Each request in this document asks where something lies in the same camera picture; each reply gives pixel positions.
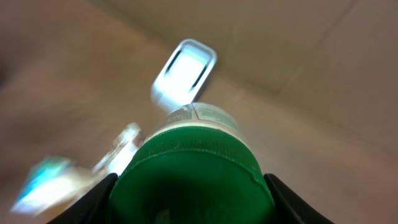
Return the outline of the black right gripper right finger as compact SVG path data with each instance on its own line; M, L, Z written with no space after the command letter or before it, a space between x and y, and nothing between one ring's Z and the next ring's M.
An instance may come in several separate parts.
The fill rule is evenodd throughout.
M264 180L275 202L274 223L333 224L274 174L264 174Z

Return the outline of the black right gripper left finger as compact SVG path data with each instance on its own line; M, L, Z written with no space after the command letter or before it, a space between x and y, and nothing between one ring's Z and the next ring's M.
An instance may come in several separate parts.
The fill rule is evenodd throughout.
M118 179L115 173L107 175L48 224L105 224L109 196Z

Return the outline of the clear brown bread bag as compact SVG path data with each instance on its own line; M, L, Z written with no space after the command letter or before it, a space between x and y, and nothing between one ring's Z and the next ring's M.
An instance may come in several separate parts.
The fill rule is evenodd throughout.
M93 173L121 175L145 140L137 123L130 123L113 141L111 149L92 168Z

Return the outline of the green lid jar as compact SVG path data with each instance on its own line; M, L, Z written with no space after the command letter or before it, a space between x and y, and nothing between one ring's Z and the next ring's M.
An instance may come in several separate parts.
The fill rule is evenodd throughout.
M173 110L109 196L107 223L273 223L275 203L254 154L224 110Z

